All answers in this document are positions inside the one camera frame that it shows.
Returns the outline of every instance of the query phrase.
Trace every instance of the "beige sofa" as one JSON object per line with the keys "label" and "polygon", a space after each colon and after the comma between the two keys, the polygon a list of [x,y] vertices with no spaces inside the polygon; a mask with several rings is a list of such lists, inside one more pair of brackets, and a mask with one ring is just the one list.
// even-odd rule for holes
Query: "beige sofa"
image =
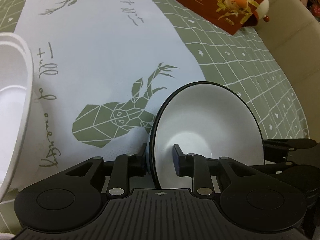
{"label": "beige sofa", "polygon": [[299,0],[269,0],[270,22],[256,30],[302,105],[310,138],[320,142],[320,24]]}

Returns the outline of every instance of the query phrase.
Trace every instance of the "orange fruit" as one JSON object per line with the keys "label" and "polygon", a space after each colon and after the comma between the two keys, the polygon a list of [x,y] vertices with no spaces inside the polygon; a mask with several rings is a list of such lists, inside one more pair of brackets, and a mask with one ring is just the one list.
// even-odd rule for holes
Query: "orange fruit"
{"label": "orange fruit", "polygon": [[248,7],[248,1],[247,0],[225,0],[226,6],[231,11],[245,11]]}

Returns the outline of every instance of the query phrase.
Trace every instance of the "bowl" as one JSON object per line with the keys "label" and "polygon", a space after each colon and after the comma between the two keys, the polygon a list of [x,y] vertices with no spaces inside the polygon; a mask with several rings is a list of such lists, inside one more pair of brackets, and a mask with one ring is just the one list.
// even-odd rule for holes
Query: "bowl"
{"label": "bowl", "polygon": [[262,135],[251,110],[233,91],[212,82],[190,83],[172,93],[155,118],[147,146],[148,169],[157,188],[192,188],[191,178],[176,175],[174,144],[184,154],[264,163]]}
{"label": "bowl", "polygon": [[31,184],[45,154],[44,111],[33,93],[33,61],[25,41],[0,33],[0,201]]}

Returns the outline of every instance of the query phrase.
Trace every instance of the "screw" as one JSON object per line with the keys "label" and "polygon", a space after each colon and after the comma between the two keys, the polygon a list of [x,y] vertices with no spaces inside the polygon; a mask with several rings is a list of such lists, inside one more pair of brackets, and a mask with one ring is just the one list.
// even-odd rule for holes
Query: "screw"
{"label": "screw", "polygon": [[114,187],[111,190],[109,190],[109,194],[113,196],[120,196],[124,193],[124,190],[120,187]]}
{"label": "screw", "polygon": [[207,187],[198,188],[197,192],[198,192],[198,194],[203,195],[203,196],[209,196],[210,194],[213,193],[212,189],[207,188]]}

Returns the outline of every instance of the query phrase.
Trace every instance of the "black bowl rim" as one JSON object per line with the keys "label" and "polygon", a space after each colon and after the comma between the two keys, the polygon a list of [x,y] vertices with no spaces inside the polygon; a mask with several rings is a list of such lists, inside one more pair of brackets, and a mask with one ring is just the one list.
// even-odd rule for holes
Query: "black bowl rim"
{"label": "black bowl rim", "polygon": [[229,92],[233,93],[236,97],[238,97],[243,103],[244,105],[248,108],[248,110],[250,111],[250,113],[252,114],[254,120],[256,121],[256,124],[257,124],[257,127],[259,129],[259,133],[260,133],[260,136],[261,136],[261,141],[263,142],[263,137],[262,137],[262,133],[261,133],[261,130],[260,130],[260,127],[259,127],[259,124],[254,116],[254,114],[252,113],[251,109],[247,106],[247,104],[242,100],[241,97],[239,97],[236,93],[234,93],[232,90],[230,90],[229,88],[223,86],[223,85],[220,85],[218,83],[214,83],[214,82],[210,82],[210,81],[197,81],[197,82],[192,82],[192,83],[189,83],[187,85],[184,85],[180,88],[178,88],[177,90],[175,90],[175,92],[173,92],[167,99],[166,101],[162,104],[162,106],[160,107],[157,115],[156,115],[156,118],[154,120],[154,123],[153,123],[153,126],[152,126],[152,129],[151,129],[151,132],[150,132],[150,141],[149,141],[149,164],[150,164],[150,173],[151,173],[151,177],[152,177],[152,180],[153,180],[153,183],[155,184],[155,187],[158,188],[158,189],[161,189],[161,185],[160,185],[160,182],[159,182],[159,179],[158,179],[158,175],[157,175],[157,172],[156,172],[156,162],[155,162],[155,141],[156,141],[156,131],[157,131],[157,128],[158,128],[158,124],[159,124],[159,121],[161,119],[161,116],[164,112],[164,110],[166,109],[167,105],[170,103],[170,101],[178,94],[180,93],[181,91],[185,90],[186,88],[188,87],[191,87],[191,86],[195,86],[195,85],[201,85],[201,84],[209,84],[209,85],[215,85],[215,86],[218,86],[218,87],[221,87],[221,88],[224,88],[226,90],[228,90]]}

